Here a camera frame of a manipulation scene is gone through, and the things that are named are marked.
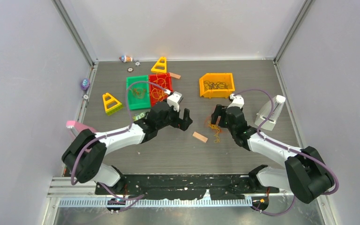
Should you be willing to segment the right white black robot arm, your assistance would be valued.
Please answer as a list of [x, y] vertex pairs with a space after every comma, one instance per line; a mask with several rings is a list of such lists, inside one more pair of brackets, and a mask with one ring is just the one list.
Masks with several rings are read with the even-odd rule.
[[303, 203], [310, 203], [329, 189], [335, 189], [335, 178], [317, 149], [287, 146], [269, 138], [248, 125], [240, 107], [216, 105], [211, 122], [228, 129], [238, 146], [264, 155], [282, 166], [282, 169], [275, 169], [261, 165], [252, 170], [249, 187], [254, 192], [276, 187], [291, 191]]

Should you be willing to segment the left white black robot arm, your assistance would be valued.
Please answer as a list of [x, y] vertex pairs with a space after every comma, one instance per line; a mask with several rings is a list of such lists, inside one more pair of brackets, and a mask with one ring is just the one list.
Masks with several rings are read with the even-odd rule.
[[183, 117], [166, 101], [155, 104], [146, 115], [132, 123], [109, 132], [81, 131], [61, 157], [80, 183], [102, 183], [114, 194], [125, 188], [123, 174], [115, 167], [103, 164], [105, 156], [130, 145], [142, 144], [155, 138], [158, 131], [171, 126], [185, 131], [192, 124], [190, 110], [184, 109]]

